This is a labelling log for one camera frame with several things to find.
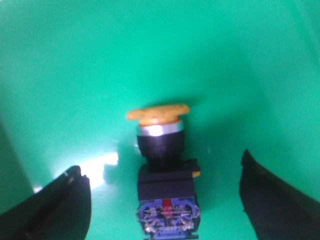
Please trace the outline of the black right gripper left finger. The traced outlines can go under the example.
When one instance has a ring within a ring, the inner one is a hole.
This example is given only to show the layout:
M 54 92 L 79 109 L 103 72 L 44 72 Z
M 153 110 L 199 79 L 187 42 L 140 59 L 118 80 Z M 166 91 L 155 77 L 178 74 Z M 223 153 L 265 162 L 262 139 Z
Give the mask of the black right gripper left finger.
M 84 240 L 92 215 L 90 180 L 78 165 L 0 215 L 2 240 Z

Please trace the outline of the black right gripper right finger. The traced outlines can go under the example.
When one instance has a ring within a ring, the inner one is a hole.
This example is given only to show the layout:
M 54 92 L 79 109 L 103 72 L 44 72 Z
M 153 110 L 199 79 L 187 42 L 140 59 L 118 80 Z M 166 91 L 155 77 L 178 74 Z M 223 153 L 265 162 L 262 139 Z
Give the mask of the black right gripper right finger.
M 239 195 L 259 240 L 318 240 L 320 203 L 260 165 L 245 150 Z

